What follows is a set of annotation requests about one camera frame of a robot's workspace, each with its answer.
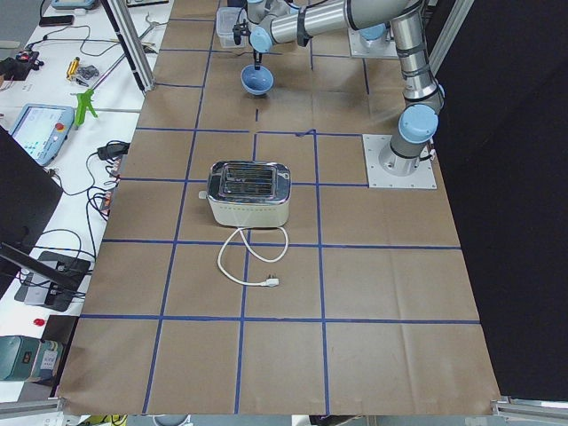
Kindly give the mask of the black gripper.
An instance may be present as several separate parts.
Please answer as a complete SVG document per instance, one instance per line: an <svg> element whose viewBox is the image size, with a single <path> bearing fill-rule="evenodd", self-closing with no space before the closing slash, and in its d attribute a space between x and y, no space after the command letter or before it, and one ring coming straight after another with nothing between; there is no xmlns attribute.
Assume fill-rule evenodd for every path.
<svg viewBox="0 0 568 426"><path fill-rule="evenodd" d="M237 22L233 25L234 44L241 47L245 38L248 38L248 43L253 48L254 69L258 71L262 66L263 29L261 27L253 28L245 20Z"/></svg>

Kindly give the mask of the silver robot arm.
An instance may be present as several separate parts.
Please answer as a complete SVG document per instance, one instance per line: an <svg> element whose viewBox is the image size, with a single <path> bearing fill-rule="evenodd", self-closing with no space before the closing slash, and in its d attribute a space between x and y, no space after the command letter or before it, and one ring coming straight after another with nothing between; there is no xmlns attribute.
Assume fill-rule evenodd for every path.
<svg viewBox="0 0 568 426"><path fill-rule="evenodd" d="M423 160L421 152L438 128L445 93L430 68L422 21L423 1L319 1L295 6L291 1L247 1L246 17L233 24L236 44L247 37L256 59L276 44L305 46L314 36L332 30L370 29L388 22L393 34L406 107L398 130L379 153L383 169L406 177Z"/></svg>
<svg viewBox="0 0 568 426"><path fill-rule="evenodd" d="M359 39L362 43L386 44L392 41L391 25L389 23L381 23L368 28L362 28L359 31Z"/></svg>

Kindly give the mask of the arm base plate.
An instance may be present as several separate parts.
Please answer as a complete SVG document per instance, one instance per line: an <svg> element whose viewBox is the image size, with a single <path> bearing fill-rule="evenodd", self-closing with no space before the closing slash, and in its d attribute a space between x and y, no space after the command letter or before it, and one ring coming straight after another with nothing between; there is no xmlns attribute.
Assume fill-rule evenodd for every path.
<svg viewBox="0 0 568 426"><path fill-rule="evenodd" d="M386 44L373 44L368 45L362 43L359 39L359 31L348 29L350 51L353 58L362 59L397 59L396 44L394 42L393 34L392 41Z"/></svg>
<svg viewBox="0 0 568 426"><path fill-rule="evenodd" d="M391 135L363 134L362 142L369 188L437 189L427 147L418 157L405 159L391 151Z"/></svg>

